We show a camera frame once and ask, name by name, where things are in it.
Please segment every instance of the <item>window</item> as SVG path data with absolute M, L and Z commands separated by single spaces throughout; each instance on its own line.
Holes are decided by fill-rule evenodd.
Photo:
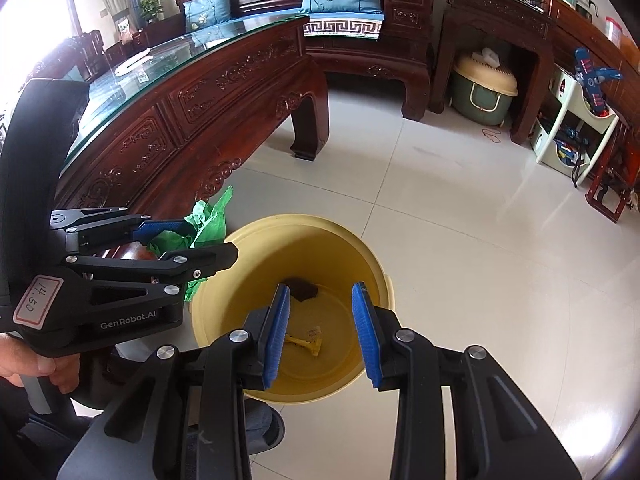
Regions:
M 8 0 L 0 9 L 0 110 L 34 65 L 74 34 L 66 0 Z

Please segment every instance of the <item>white floor tile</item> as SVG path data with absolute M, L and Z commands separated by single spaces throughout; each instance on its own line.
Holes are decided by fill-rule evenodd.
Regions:
M 398 394 L 379 393 L 366 376 L 327 399 L 286 406 L 287 431 L 255 460 L 295 480 L 387 480 Z
M 226 185 L 234 188 L 226 207 L 228 231 L 265 216 L 304 213 L 328 218 L 361 235 L 372 209 L 362 200 L 245 168 L 233 172 L 220 193 Z
M 613 224 L 586 203 L 586 189 L 536 165 L 507 132 L 493 142 L 451 108 L 424 121 L 431 125 L 404 124 L 377 204 L 561 269 L 622 301 L 640 298 L 638 280 L 629 280 L 638 268 L 637 214 Z
M 286 477 L 267 469 L 260 464 L 251 464 L 251 476 L 254 480 L 287 480 Z
M 291 156 L 288 119 L 244 167 L 373 202 L 402 127 L 399 108 L 373 107 L 344 92 L 331 92 L 329 107 L 329 141 L 315 161 Z
M 570 283 L 571 329 L 552 427 L 584 478 L 616 449 L 640 407 L 634 308 Z
M 396 314 L 435 345 L 485 346 L 551 422 L 568 342 L 568 285 L 544 266 L 375 206 L 364 241 L 391 277 Z
M 74 406 L 74 410 L 76 411 L 76 415 L 90 416 L 91 418 L 94 418 L 94 416 L 100 415 L 102 413 L 102 410 L 94 410 L 93 408 L 89 408 L 88 406 L 85 406 L 84 404 L 80 404 L 79 402 L 77 402 L 76 400 L 73 400 L 73 399 L 71 399 L 71 403 Z
M 640 408 L 639 216 L 613 224 L 506 132 L 485 136 L 452 110 L 403 121 L 400 105 L 373 84 L 332 90 L 316 161 L 290 157 L 283 124 L 228 180 L 227 224 L 301 212 L 361 235 L 391 276 L 401 323 L 438 346 L 485 346 L 590 480 Z M 255 456 L 254 478 L 388 478 L 397 399 L 361 377 L 284 407 L 285 439 Z

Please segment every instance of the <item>carved wooden bench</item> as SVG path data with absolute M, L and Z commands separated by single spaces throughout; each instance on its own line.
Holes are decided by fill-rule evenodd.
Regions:
M 175 0 L 184 12 L 184 3 Z M 231 0 L 238 18 L 299 9 L 302 0 Z M 377 40 L 341 36 L 306 37 L 306 51 L 325 72 L 343 72 L 404 83 L 402 115 L 419 121 L 426 110 L 433 66 L 433 0 L 383 0 L 384 21 Z

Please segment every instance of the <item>finger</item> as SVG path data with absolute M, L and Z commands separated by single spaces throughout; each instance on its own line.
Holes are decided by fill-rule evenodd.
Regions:
M 49 376 L 52 384 L 58 386 L 63 394 L 71 393 L 79 384 L 80 359 L 71 361 L 61 370 L 56 370 Z
M 11 370 L 7 370 L 6 368 L 0 366 L 0 377 L 8 378 L 11 377 L 14 373 Z
M 14 374 L 42 377 L 56 371 L 53 359 L 36 354 L 22 341 L 0 334 L 0 363 Z
M 80 362 L 80 354 L 66 355 L 64 357 L 54 357 L 56 363 L 56 371 L 62 370 L 68 366 L 75 366 Z
M 11 377 L 7 377 L 6 380 L 9 381 L 13 386 L 24 388 L 24 384 L 22 384 L 22 379 L 18 374 L 13 374 Z

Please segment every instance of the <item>green plant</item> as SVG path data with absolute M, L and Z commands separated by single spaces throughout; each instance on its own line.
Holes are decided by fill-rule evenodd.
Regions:
M 140 0 L 140 8 L 146 22 L 156 19 L 158 14 L 164 12 L 162 0 Z

